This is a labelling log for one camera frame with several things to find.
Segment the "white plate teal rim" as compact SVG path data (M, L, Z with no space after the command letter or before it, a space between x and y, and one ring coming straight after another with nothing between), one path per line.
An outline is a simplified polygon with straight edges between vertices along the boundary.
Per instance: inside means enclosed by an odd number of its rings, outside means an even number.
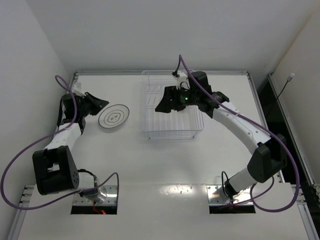
M115 104L106 107L98 117L98 124L104 129L117 128L127 121L130 110L126 105Z

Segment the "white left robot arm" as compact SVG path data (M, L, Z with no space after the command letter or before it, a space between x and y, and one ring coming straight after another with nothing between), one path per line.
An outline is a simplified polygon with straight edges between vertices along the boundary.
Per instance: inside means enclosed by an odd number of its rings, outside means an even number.
M54 135L43 150L32 155L37 189L41 195L79 187L80 177L71 150L84 132L86 117L96 116L108 104L88 92L82 95L67 93L61 97L57 127L62 132Z

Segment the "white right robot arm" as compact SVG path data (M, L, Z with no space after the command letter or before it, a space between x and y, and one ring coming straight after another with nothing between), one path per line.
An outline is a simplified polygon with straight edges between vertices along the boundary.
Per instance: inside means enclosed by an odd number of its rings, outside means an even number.
M232 199L242 190L264 183L287 166L284 149L271 136L239 117L236 107L220 91L212 91L207 74L203 71L190 75L182 71L172 72L176 85L166 86L156 112L169 114L180 112L187 106L197 106L210 118L224 125L251 153L247 166L228 178L222 190Z

